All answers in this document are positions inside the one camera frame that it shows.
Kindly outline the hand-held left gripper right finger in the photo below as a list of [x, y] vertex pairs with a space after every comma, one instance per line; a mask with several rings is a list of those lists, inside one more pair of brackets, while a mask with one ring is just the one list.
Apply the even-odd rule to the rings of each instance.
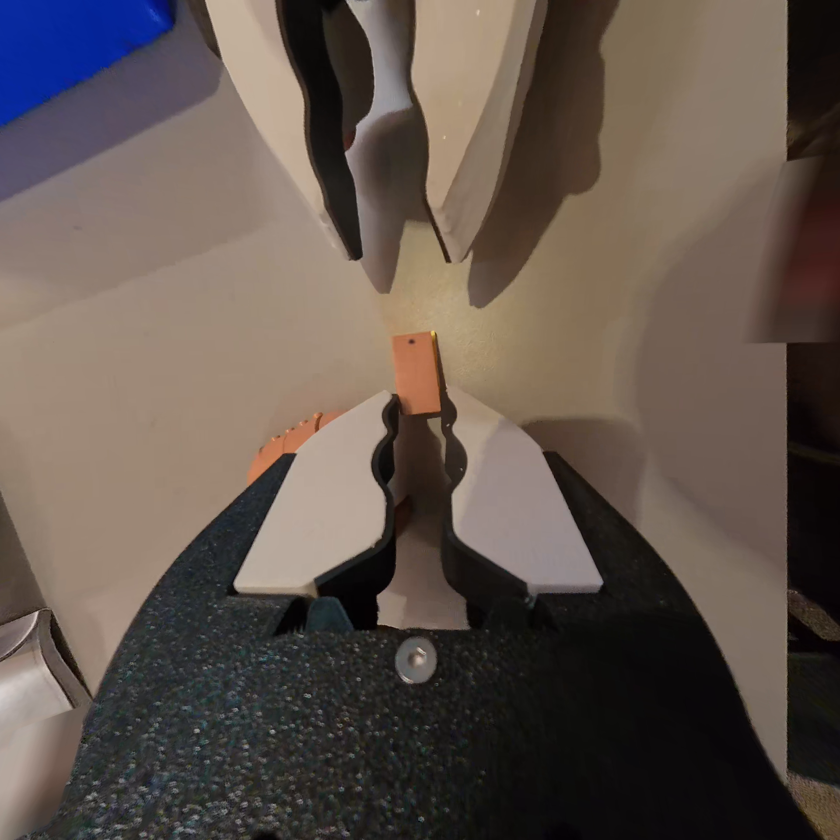
[[441, 422], [447, 583], [466, 600], [599, 592], [602, 576], [539, 444], [456, 386]]

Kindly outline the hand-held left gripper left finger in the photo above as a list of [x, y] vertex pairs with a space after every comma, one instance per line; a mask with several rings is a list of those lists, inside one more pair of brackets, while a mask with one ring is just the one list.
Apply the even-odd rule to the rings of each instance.
[[392, 496], [375, 455], [392, 440], [382, 391], [300, 445], [236, 577], [240, 595], [320, 595], [385, 539]]

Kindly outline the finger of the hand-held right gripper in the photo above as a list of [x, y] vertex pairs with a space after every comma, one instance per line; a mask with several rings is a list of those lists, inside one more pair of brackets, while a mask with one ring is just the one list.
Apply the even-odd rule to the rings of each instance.
[[228, 75], [269, 151], [330, 243], [363, 255], [343, 98], [324, 32], [334, 2], [208, 1]]
[[425, 194], [448, 262], [468, 255], [496, 200], [547, 11], [545, 1], [417, 3]]

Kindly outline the brown lego assembly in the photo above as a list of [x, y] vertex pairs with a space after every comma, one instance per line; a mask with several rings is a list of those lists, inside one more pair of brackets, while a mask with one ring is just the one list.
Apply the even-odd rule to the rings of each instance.
[[272, 437], [261, 446], [254, 456], [247, 472], [246, 486], [252, 485], [269, 467], [283, 455], [294, 455], [313, 435], [345, 414], [345, 411], [315, 413], [290, 427], [282, 434]]

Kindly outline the small orange lego brick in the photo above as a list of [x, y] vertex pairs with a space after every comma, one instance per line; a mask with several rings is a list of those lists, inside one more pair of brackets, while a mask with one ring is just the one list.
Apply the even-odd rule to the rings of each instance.
[[442, 380], [435, 331], [395, 335], [391, 338], [395, 393], [401, 414], [440, 417]]

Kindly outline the large blue plastic bin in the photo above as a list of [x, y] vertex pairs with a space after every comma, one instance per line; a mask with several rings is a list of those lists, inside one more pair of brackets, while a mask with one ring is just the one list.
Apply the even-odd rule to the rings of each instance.
[[172, 30], [172, 1], [2, 1], [1, 124]]

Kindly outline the lego instruction booklet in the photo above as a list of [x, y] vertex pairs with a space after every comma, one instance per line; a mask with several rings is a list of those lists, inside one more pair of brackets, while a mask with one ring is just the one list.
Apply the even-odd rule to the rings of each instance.
[[1, 632], [1, 838], [47, 824], [64, 796], [91, 697], [42, 608]]

